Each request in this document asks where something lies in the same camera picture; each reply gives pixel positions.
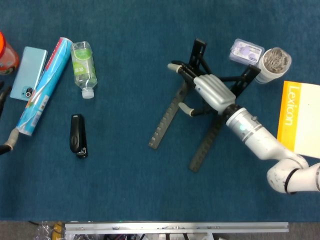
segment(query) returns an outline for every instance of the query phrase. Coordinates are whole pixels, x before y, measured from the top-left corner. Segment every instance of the green label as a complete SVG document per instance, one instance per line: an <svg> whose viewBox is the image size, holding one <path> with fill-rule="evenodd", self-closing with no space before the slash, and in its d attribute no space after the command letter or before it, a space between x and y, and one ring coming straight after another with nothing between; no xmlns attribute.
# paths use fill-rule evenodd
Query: green label
<svg viewBox="0 0 320 240"><path fill-rule="evenodd" d="M85 66L83 66L81 63L73 62L72 65L73 65L73 71L75 76L88 73Z"/></svg>
<svg viewBox="0 0 320 240"><path fill-rule="evenodd" d="M91 58L91 51L88 48L74 50L73 54L80 61L86 61Z"/></svg>

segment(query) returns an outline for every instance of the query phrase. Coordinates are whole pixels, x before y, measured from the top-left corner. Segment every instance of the clear plastic box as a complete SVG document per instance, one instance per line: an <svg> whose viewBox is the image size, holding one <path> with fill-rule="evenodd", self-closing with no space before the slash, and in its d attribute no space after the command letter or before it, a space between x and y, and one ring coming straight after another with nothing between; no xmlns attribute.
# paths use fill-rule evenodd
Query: clear plastic box
<svg viewBox="0 0 320 240"><path fill-rule="evenodd" d="M252 42L237 38L231 47L229 58L245 65L257 65L265 49Z"/></svg>

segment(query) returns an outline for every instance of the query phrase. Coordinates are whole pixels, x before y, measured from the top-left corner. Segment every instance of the phone camera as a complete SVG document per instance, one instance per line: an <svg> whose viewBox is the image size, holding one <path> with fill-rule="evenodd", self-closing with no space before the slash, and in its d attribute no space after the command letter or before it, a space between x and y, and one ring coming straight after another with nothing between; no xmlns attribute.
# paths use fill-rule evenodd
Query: phone camera
<svg viewBox="0 0 320 240"><path fill-rule="evenodd" d="M31 87L28 87L27 90L26 90L26 93L25 93L25 96L27 98L30 98L31 97L31 94L32 94L32 88Z"/></svg>

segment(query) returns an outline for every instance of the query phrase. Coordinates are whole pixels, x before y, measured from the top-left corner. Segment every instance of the plastic water bottle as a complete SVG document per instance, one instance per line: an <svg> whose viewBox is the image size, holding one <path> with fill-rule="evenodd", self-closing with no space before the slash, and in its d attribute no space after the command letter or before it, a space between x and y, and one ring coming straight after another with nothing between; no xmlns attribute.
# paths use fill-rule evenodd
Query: plastic water bottle
<svg viewBox="0 0 320 240"><path fill-rule="evenodd" d="M84 99L93 98L95 96L93 88L98 81L89 43L87 41L73 43L71 57L75 84L82 89Z"/></svg>

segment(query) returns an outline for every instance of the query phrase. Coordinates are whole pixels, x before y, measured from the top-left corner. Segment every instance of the bottle cap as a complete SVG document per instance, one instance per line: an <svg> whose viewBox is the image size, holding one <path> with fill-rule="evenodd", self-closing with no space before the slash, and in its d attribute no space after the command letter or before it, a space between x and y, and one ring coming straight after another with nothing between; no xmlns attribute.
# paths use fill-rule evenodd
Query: bottle cap
<svg viewBox="0 0 320 240"><path fill-rule="evenodd" d="M83 89L82 90L82 97L84 99L92 99L95 96L93 89Z"/></svg>

